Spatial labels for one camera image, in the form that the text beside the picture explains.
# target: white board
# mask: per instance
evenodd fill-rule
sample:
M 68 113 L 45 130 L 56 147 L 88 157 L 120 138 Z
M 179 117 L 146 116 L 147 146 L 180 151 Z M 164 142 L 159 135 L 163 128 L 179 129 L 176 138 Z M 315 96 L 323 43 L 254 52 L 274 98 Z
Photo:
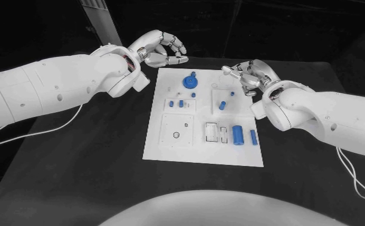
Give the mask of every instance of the white board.
M 183 79 L 192 71 L 198 86 L 188 89 Z M 221 101 L 227 102 L 224 110 Z M 239 81 L 221 70 L 159 68 L 143 159 L 263 167 L 251 104 Z M 206 123 L 216 123 L 218 142 L 206 142 Z M 244 145 L 234 145 L 235 125 L 242 126 Z M 221 142 L 221 127 L 227 128 L 227 143 Z M 257 145 L 250 130 L 255 130 Z

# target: robotic arm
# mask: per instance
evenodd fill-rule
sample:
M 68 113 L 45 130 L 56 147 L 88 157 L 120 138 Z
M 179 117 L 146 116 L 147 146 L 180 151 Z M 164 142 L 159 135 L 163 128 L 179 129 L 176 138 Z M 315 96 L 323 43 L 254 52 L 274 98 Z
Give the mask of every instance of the robotic arm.
M 167 56 L 167 45 L 176 56 Z M 128 48 L 101 46 L 89 55 L 59 56 L 0 72 L 0 126 L 85 104 L 98 92 L 120 97 L 149 84 L 140 63 L 151 67 L 188 61 L 180 40 L 159 30 Z
M 247 96 L 263 92 L 251 105 L 257 119 L 268 117 L 281 131 L 303 129 L 312 136 L 348 151 L 365 155 L 365 97 L 338 92 L 315 92 L 293 81 L 281 81 L 260 60 L 222 67 L 225 75 L 237 78 Z

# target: robotic hand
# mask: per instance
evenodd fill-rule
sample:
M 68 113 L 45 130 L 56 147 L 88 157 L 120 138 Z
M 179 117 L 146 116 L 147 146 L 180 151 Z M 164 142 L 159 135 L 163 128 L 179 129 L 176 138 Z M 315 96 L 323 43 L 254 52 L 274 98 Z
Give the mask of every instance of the robotic hand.
M 162 45 L 175 51 L 167 56 Z M 0 72 L 0 126 L 85 104 L 95 93 L 120 97 L 149 84 L 140 62 L 151 67 L 188 62 L 185 46 L 153 30 L 128 48 L 108 44 L 89 55 L 59 56 Z
M 247 96 L 263 92 L 251 105 L 257 119 L 268 117 L 281 131 L 306 130 L 316 139 L 365 155 L 365 97 L 338 92 L 315 92 L 293 81 L 281 81 L 260 60 L 222 67 L 225 75 L 239 80 Z

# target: hole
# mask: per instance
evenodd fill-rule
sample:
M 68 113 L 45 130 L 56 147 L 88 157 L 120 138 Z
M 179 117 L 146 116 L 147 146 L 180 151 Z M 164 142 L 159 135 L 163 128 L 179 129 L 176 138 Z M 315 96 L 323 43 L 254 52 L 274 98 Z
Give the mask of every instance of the hole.
M 332 125 L 330 125 L 330 131 L 335 131 L 336 130 L 336 124 L 333 123 Z

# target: wire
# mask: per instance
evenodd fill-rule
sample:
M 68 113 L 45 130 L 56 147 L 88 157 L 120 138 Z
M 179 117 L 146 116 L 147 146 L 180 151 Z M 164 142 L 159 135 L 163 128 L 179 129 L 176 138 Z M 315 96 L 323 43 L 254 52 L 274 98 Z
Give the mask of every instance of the wire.
M 336 154 L 339 155 L 340 162 L 342 162 L 342 164 L 345 165 L 345 167 L 346 167 L 346 169 L 348 169 L 348 172 L 349 172 L 349 174 L 351 174 L 351 176 L 352 176 L 352 178 L 353 178 L 353 188 L 355 188 L 355 191 L 356 191 L 358 195 L 365 199 L 365 196 L 362 196 L 362 195 L 359 194 L 358 184 L 361 185 L 361 187 L 362 187 L 364 189 L 365 189 L 365 186 L 361 184 L 361 182 L 359 182 L 358 179 L 356 179 L 356 171 L 355 171 L 353 165 L 352 165 L 352 163 L 351 163 L 348 157 L 345 156 L 345 154 L 343 154 L 343 152 L 342 152 L 342 150 L 340 150 L 339 147 L 336 147 Z M 346 159 L 346 161 L 348 161 L 348 163 L 349 163 L 349 166 L 352 167 L 352 172 L 351 172 L 351 170 L 349 170 L 349 168 L 348 168 L 348 166 L 346 166 L 346 164 L 345 164 L 345 162 L 343 162 L 343 160 L 342 160 L 340 155 L 345 157 L 345 159 Z
M 75 119 L 75 117 L 76 117 L 76 115 L 78 115 L 78 113 L 79 113 L 81 107 L 82 107 L 82 105 L 79 106 L 78 112 L 76 112 L 76 114 L 74 115 L 74 117 L 71 118 L 71 120 L 69 120 L 59 128 L 56 128 L 56 129 L 53 129 L 53 130 L 48 130 L 48 131 L 38 132 L 38 133 L 35 133 L 35 134 L 27 134 L 27 135 L 19 136 L 19 137 L 16 137 L 16 138 L 13 138 L 13 139 L 9 139 L 9 140 L 0 142 L 0 144 L 7 143 L 7 142 L 10 142 L 10 141 L 13 141 L 13 140 L 16 140 L 16 139 L 19 139 L 19 138 L 23 138 L 23 137 L 27 137 L 27 136 L 32 136 L 32 135 L 40 135 L 40 134 L 45 134 L 45 133 L 49 133 L 49 132 L 52 132 L 52 131 L 59 130 L 59 129 L 61 129 L 63 126 L 66 126 L 66 125 L 69 124 L 69 122 Z

